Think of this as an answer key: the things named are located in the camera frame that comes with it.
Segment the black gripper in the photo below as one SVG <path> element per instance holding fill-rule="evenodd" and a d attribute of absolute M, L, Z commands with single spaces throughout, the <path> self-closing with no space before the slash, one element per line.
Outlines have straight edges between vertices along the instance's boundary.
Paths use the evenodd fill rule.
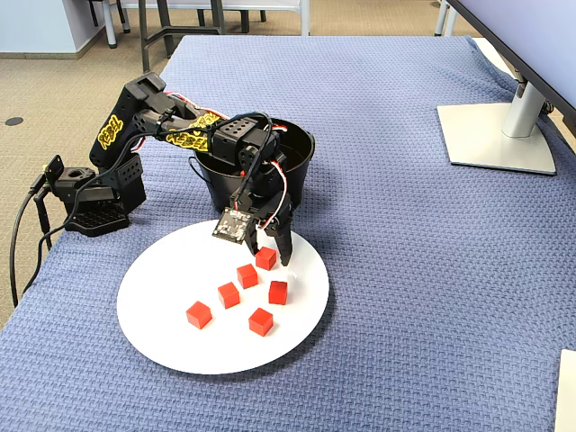
<path fill-rule="evenodd" d="M 277 208 L 273 220 L 265 228 L 265 234 L 273 237 L 280 254 L 281 264 L 288 266 L 292 252 L 292 210 L 291 197 L 287 192 L 287 182 L 272 162 L 262 163 L 249 182 L 249 198 L 252 200 L 251 222 L 247 225 L 245 242 L 250 253 L 255 256 L 259 251 L 257 244 L 257 224 L 266 222 Z"/>

